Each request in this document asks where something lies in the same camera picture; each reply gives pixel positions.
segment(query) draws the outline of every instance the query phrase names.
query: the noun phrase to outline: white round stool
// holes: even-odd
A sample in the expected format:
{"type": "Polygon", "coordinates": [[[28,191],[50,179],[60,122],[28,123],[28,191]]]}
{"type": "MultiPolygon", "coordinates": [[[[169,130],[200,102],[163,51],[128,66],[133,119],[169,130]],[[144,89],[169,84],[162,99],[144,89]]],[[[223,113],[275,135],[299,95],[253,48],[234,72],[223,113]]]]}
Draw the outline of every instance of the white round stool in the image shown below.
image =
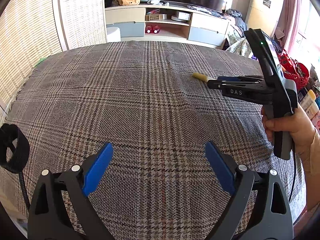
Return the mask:
{"type": "Polygon", "coordinates": [[[107,42],[119,42],[121,41],[120,29],[118,27],[107,28],[107,42]]]}

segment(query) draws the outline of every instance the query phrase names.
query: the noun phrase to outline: bed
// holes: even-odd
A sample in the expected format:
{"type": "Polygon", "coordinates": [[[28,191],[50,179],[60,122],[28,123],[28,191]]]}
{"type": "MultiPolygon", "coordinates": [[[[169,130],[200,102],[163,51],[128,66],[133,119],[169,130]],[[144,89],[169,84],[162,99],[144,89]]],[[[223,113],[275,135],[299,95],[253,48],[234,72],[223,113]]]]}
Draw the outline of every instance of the bed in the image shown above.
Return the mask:
{"type": "MultiPolygon", "coordinates": [[[[249,58],[174,42],[108,43],[48,57],[7,117],[30,143],[24,169],[29,197],[43,169],[65,171],[111,142],[114,156],[89,199],[115,239],[204,239],[230,198],[204,156],[210,140],[252,170],[276,169],[289,195],[293,162],[272,154],[261,106],[224,98],[191,76],[260,71],[249,58]]],[[[3,191],[27,216],[18,178],[0,172],[3,191]]],[[[64,200],[81,231],[67,194],[64,200]]],[[[295,220],[305,206],[298,157],[290,206],[295,220]]]]}

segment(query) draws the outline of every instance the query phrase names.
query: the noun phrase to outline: open shelf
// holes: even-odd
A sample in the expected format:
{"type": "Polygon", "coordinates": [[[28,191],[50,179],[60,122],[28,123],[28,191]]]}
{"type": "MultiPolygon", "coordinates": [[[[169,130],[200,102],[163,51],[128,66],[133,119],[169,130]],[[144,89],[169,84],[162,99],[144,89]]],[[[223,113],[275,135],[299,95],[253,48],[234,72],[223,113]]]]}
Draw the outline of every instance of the open shelf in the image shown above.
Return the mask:
{"type": "Polygon", "coordinates": [[[159,33],[145,33],[145,37],[163,37],[163,38],[175,38],[175,39],[182,39],[186,40],[187,37],[183,33],[183,31],[179,28],[166,28],[160,27],[159,33]]]}
{"type": "Polygon", "coordinates": [[[172,19],[159,20],[159,21],[148,21],[146,23],[170,23],[170,24],[176,24],[176,25],[190,26],[190,24],[188,22],[178,22],[178,21],[174,21],[172,19]]]}

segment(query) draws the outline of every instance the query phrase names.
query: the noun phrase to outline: cabinet drawer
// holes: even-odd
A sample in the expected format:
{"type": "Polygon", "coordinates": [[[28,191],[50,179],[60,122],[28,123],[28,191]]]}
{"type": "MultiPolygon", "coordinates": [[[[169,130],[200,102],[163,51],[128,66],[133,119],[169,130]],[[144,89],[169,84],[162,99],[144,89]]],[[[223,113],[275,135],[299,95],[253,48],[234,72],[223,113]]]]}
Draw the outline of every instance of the cabinet drawer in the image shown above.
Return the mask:
{"type": "Polygon", "coordinates": [[[228,28],[228,20],[212,17],[209,15],[193,13],[191,27],[203,28],[226,34],[228,28]]]}
{"type": "Polygon", "coordinates": [[[145,8],[126,8],[105,11],[106,24],[125,22],[144,22],[145,8]]]}
{"type": "Polygon", "coordinates": [[[222,33],[191,27],[188,40],[221,46],[224,41],[224,36],[222,33]]]}
{"type": "Polygon", "coordinates": [[[108,24],[108,27],[120,28],[121,37],[143,37],[145,24],[143,23],[115,23],[108,24]]]}

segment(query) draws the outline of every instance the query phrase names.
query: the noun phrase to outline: gray drawer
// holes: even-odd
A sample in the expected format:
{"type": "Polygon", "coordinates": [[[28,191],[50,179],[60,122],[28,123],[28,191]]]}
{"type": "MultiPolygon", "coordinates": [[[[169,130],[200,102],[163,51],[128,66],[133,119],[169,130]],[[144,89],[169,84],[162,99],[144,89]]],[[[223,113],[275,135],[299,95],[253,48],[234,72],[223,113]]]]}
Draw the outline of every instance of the gray drawer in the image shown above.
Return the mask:
{"type": "Polygon", "coordinates": [[[108,24],[108,27],[120,28],[121,37],[143,37],[144,36],[144,23],[114,23],[108,24]]]}
{"type": "Polygon", "coordinates": [[[224,34],[217,33],[211,30],[190,27],[188,40],[221,46],[224,41],[224,36],[224,34]]]}

